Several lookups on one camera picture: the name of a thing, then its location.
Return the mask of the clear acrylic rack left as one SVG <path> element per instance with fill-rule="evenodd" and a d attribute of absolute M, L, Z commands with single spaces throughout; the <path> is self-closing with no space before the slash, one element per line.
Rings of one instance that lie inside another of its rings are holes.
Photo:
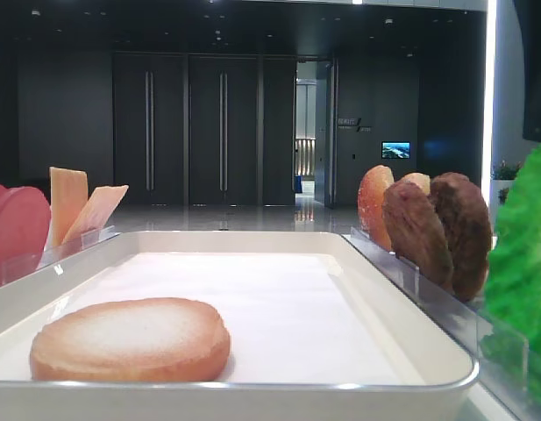
<path fill-rule="evenodd" d="M 62 259 L 91 248 L 116 235 L 115 227 L 111 225 L 102 230 L 85 232 L 78 239 L 72 239 L 57 247 L 48 247 L 41 253 L 27 254 L 9 260 L 0 268 L 0 287 L 30 275 L 41 268 L 56 264 Z"/>

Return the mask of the wall display screen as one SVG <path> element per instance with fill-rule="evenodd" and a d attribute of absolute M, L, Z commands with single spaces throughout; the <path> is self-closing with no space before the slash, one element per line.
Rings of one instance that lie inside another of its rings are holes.
<path fill-rule="evenodd" d="M 387 142 L 381 143 L 381 158 L 382 159 L 409 159 L 410 158 L 410 143 L 409 142 Z"/>

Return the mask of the brown meat patty inner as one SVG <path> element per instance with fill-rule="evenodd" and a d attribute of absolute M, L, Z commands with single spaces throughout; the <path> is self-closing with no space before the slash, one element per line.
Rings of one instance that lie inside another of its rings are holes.
<path fill-rule="evenodd" d="M 382 216 L 395 254 L 418 266 L 429 281 L 451 292 L 452 256 L 429 197 L 413 182 L 395 182 L 384 193 Z"/>

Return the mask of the bread slice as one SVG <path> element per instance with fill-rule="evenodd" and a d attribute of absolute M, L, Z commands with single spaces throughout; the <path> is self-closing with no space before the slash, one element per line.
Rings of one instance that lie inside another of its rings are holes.
<path fill-rule="evenodd" d="M 209 382 L 231 336 L 211 305 L 178 297 L 97 303 L 45 325 L 30 351 L 32 379 Z"/>
<path fill-rule="evenodd" d="M 363 176 L 358 190 L 358 214 L 363 229 L 372 241 L 390 251 L 391 241 L 382 216 L 384 193 L 394 183 L 389 167 L 378 165 Z"/>
<path fill-rule="evenodd" d="M 402 181 L 415 183 L 426 196 L 431 193 L 431 178 L 428 175 L 418 172 L 409 173 L 402 178 Z"/>

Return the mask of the black double doors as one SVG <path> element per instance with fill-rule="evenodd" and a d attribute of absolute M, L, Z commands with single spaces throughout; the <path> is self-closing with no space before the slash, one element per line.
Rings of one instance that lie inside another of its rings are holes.
<path fill-rule="evenodd" d="M 291 205 L 292 58 L 115 54 L 115 180 L 140 205 Z"/>

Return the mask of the orange cheese slice outer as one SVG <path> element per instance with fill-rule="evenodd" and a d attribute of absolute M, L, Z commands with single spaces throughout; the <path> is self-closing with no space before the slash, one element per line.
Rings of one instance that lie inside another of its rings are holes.
<path fill-rule="evenodd" d="M 88 201 L 89 186 L 87 173 L 81 170 L 50 167 L 49 175 L 52 219 L 48 245 L 55 248 L 62 244 Z"/>

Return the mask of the orange cheese slice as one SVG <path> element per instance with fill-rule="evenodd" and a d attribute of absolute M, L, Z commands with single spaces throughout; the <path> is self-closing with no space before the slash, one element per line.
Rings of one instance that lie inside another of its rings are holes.
<path fill-rule="evenodd" d="M 81 170 L 50 167 L 49 175 L 52 219 L 48 245 L 55 248 L 62 244 L 88 201 L 89 186 L 87 173 Z"/>
<path fill-rule="evenodd" d="M 69 228 L 62 244 L 79 238 L 86 232 L 101 230 L 128 189 L 128 185 L 96 187 Z"/>

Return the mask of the orange cheese slice inner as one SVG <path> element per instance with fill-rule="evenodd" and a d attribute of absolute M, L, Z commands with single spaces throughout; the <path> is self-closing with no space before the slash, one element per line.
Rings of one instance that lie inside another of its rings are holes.
<path fill-rule="evenodd" d="M 128 189 L 128 185 L 96 187 L 69 228 L 62 244 L 79 238 L 86 232 L 101 230 Z"/>

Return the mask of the green lettuce leaf in rack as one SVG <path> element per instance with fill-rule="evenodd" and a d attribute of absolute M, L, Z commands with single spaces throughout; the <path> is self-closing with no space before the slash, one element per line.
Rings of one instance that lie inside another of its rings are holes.
<path fill-rule="evenodd" d="M 541 144 L 519 169 L 495 233 L 484 292 L 494 330 L 480 348 L 541 405 Z"/>

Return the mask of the clear acrylic rack right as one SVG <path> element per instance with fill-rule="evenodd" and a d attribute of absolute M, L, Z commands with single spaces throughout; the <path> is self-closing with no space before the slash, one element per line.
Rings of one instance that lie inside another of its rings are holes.
<path fill-rule="evenodd" d="M 488 315 L 481 299 L 462 303 L 425 278 L 416 265 L 376 245 L 361 229 L 351 229 L 350 241 L 450 337 L 479 358 L 487 385 L 495 383 L 514 395 L 528 395 L 529 344 L 521 333 Z"/>

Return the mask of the white metal tray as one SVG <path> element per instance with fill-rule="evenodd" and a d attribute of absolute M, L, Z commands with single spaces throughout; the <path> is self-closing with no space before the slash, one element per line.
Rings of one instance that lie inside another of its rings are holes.
<path fill-rule="evenodd" d="M 203 301 L 214 382 L 35 382 L 33 337 L 94 303 Z M 0 288 L 0 420 L 453 420 L 479 362 L 326 232 L 129 232 Z"/>

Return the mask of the black monitor corner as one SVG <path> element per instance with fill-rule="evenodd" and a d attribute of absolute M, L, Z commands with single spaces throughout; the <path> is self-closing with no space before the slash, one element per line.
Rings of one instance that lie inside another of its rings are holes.
<path fill-rule="evenodd" d="M 541 143 L 541 0 L 516 0 L 523 42 L 523 137 Z"/>

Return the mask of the brown meat patty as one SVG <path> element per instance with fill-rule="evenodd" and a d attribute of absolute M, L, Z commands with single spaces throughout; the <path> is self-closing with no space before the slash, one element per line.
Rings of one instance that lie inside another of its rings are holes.
<path fill-rule="evenodd" d="M 472 300 L 487 279 L 492 228 L 480 188 L 463 174 L 448 172 L 431 181 L 430 200 L 445 229 L 452 256 L 452 289 Z"/>
<path fill-rule="evenodd" d="M 429 197 L 413 182 L 395 182 L 384 193 L 382 216 L 395 254 L 418 266 L 429 281 L 451 292 L 452 256 Z"/>

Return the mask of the clear acrylic rack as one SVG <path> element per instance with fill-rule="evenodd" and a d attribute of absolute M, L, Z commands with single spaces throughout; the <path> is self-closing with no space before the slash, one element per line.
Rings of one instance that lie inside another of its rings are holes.
<path fill-rule="evenodd" d="M 72 239 L 57 247 L 48 247 L 41 253 L 27 254 L 9 260 L 0 268 L 0 287 L 30 275 L 41 268 L 56 264 L 62 259 L 91 248 L 116 235 L 115 227 L 111 225 L 102 230 L 85 232 L 78 239 Z"/>
<path fill-rule="evenodd" d="M 425 278 L 416 265 L 376 245 L 361 229 L 351 229 L 350 241 L 450 337 L 479 358 L 487 385 L 495 383 L 514 395 L 528 395 L 529 344 L 521 333 L 488 315 L 481 299 L 462 303 Z"/>

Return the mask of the brown meat patty outer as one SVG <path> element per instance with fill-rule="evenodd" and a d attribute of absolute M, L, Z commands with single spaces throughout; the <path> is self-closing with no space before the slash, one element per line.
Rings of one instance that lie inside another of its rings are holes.
<path fill-rule="evenodd" d="M 452 289 L 472 300 L 487 279 L 492 228 L 480 188 L 463 174 L 448 172 L 431 181 L 430 200 L 445 229 L 452 256 Z"/>

